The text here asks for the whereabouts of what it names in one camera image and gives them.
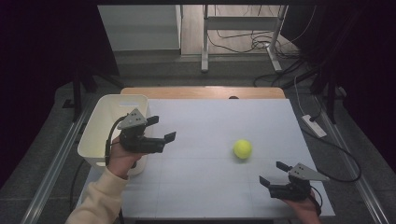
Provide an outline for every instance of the white tabletop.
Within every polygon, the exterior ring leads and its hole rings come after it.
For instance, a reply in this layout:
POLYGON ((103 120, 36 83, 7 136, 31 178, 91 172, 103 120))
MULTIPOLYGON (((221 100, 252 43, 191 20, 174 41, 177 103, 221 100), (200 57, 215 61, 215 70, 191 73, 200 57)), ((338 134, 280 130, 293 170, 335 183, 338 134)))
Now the white tabletop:
MULTIPOLYGON (((152 137, 177 137, 163 153, 148 155, 145 170, 130 179, 122 195, 125 217, 294 217, 259 183, 259 175, 272 184, 289 182, 276 161, 315 169, 289 100, 149 100, 148 107, 160 116, 152 137), (245 161, 232 150, 242 138, 253 145, 245 161)), ((99 176, 91 169, 86 184, 99 176)), ((334 216, 322 183, 311 184, 323 197, 322 215, 334 216)))

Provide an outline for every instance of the person's hand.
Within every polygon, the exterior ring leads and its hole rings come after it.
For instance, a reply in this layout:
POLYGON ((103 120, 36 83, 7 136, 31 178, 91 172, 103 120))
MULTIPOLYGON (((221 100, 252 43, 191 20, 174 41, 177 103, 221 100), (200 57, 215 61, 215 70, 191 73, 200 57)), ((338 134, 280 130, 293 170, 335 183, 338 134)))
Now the person's hand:
POLYGON ((140 160, 144 155, 147 154, 126 151, 120 144, 120 137, 118 136, 112 141, 110 162, 108 163, 107 169, 113 175, 127 179, 128 171, 134 163, 140 160))
MULTIPOLYGON (((311 191, 312 197, 315 198, 315 194, 311 191)), ((304 224, 317 224, 320 223, 318 218, 317 209, 315 205, 306 198, 303 201, 295 202, 290 200, 282 200, 288 206, 290 206, 297 218, 299 218, 304 224)))

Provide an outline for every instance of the white bin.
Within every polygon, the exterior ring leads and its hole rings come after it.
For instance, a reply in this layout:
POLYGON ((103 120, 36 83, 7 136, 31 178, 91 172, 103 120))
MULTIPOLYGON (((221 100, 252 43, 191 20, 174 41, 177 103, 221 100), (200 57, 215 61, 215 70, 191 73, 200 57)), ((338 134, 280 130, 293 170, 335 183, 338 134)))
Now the white bin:
MULTIPOLYGON (((102 173, 105 170, 106 140, 111 127, 117 119, 126 116, 135 108, 147 118, 148 98, 144 95, 110 94, 103 96, 98 101, 81 136, 78 144, 78 154, 99 172, 102 173)), ((119 134, 120 130, 116 128, 112 139, 119 134)), ((149 129, 146 129, 145 136, 150 136, 149 129)), ((128 175, 141 173, 146 166, 146 160, 147 156, 143 156, 137 162, 136 167, 129 171, 128 175)))

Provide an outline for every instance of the yellow ball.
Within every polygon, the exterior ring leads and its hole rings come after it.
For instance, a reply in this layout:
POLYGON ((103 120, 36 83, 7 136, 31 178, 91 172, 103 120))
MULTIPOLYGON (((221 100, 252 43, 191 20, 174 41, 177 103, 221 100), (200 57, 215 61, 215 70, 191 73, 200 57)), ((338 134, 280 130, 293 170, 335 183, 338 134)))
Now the yellow ball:
POLYGON ((251 155, 252 146, 248 140, 240 139, 233 145, 233 153, 239 159, 247 159, 251 155))

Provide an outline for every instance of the sleeve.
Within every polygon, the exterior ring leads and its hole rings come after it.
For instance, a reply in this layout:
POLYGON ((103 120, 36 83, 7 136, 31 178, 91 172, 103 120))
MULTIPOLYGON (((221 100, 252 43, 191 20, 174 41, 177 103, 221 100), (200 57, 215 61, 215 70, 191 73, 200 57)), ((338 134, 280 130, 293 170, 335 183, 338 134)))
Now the sleeve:
POLYGON ((121 194, 128 180, 105 169, 101 177, 88 185, 82 204, 76 208, 66 224, 112 223, 120 212, 121 194))

